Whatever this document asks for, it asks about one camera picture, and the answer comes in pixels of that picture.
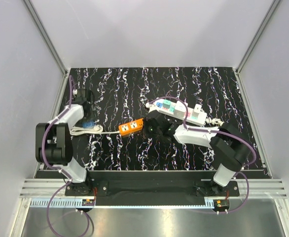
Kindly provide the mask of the white multicolour power strip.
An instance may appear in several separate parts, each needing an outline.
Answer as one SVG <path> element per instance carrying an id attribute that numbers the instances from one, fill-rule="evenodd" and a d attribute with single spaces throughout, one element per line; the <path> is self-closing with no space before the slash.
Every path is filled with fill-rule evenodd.
<path id="1" fill-rule="evenodd" d="M 180 101 L 171 102 L 167 99 L 159 99 L 153 103 L 150 109 L 155 109 L 162 114 L 181 120 L 186 116 L 186 108 Z M 186 123 L 192 123 L 198 126 L 203 126 L 206 123 L 207 113 L 202 111 L 200 104 L 195 104 L 193 108 L 187 107 L 187 109 L 188 115 Z"/>

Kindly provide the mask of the blue cube adapter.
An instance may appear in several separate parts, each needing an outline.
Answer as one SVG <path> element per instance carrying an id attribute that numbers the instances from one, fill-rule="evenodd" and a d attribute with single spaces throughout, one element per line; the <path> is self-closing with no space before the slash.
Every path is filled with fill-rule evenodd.
<path id="1" fill-rule="evenodd" d="M 90 129 L 94 127 L 95 123 L 93 121 L 86 121 L 82 123 L 82 127 L 85 129 Z"/>

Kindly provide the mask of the orange power strip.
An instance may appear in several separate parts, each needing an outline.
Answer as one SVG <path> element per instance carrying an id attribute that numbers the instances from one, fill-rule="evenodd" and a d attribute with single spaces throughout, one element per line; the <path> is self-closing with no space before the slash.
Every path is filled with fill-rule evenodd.
<path id="1" fill-rule="evenodd" d="M 118 127 L 118 131 L 121 136 L 126 136 L 141 131 L 143 129 L 143 126 L 144 126 L 144 119 L 140 118 L 125 124 L 121 124 Z"/>

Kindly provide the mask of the white charger plug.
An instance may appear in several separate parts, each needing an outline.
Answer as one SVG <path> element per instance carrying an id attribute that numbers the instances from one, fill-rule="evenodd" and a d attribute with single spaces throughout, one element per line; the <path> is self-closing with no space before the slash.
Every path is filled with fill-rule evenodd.
<path id="1" fill-rule="evenodd" d="M 195 107 L 194 107 L 194 109 L 193 109 L 192 116 L 195 117 L 195 118 L 198 118 L 198 116 L 199 116 L 200 113 L 201 113 L 201 108 L 202 108 L 201 105 L 196 104 Z"/>

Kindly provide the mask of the white cube adapter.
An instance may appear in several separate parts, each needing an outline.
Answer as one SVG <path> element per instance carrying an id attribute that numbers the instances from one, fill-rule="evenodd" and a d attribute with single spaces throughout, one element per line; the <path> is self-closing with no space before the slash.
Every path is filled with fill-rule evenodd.
<path id="1" fill-rule="evenodd" d="M 183 118 L 186 113 L 186 107 L 181 101 L 177 101 L 174 107 L 174 115 L 179 118 Z"/>

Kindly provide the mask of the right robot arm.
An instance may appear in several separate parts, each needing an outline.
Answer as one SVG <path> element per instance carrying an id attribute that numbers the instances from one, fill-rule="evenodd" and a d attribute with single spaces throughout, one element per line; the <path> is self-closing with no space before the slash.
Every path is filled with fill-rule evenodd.
<path id="1" fill-rule="evenodd" d="M 212 180 L 197 189 L 205 196 L 221 196 L 228 190 L 230 180 L 246 165 L 250 154 L 256 153 L 244 136 L 234 126 L 224 123 L 217 127 L 188 126 L 185 122 L 150 112 L 144 118 L 144 136 L 171 144 L 192 144 L 210 148 L 217 158 L 216 172 Z"/>

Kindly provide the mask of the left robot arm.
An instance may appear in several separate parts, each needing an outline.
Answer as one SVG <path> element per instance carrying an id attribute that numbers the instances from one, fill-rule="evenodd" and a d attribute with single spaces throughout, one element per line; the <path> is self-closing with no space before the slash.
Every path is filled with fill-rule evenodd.
<path id="1" fill-rule="evenodd" d="M 76 89 L 70 104 L 46 123 L 36 126 L 36 160 L 68 179 L 71 189 L 86 196 L 93 191 L 93 181 L 86 168 L 73 158 L 71 129 L 95 127 L 95 96 L 90 89 Z"/>

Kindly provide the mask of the teal plug adapter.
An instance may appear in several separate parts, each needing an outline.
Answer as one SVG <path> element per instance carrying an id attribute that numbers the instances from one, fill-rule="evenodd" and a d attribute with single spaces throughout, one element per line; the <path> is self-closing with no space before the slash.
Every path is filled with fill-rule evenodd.
<path id="1" fill-rule="evenodd" d="M 162 108 L 165 110 L 170 110 L 172 102 L 169 100 L 164 99 L 162 103 Z"/>

